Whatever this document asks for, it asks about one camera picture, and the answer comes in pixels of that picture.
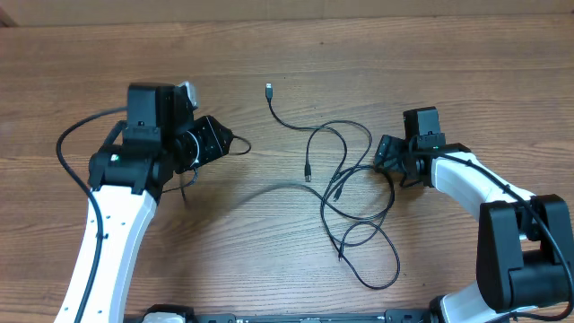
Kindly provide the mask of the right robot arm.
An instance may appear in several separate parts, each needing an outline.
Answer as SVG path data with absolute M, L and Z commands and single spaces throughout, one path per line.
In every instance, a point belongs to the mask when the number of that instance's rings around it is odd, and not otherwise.
M 404 138 L 385 135 L 375 168 L 456 200 L 479 224 L 475 280 L 438 296 L 423 322 L 559 321 L 573 312 L 573 229 L 559 196 L 518 188 L 450 144 L 434 107 L 404 112 Z

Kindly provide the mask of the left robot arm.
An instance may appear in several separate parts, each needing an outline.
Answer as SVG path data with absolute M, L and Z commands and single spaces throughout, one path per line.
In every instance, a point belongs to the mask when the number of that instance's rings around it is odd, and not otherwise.
M 120 322 L 143 237 L 165 184 L 228 154 L 233 133 L 194 117 L 192 83 L 132 83 L 116 123 L 89 160 L 83 241 L 58 322 Z

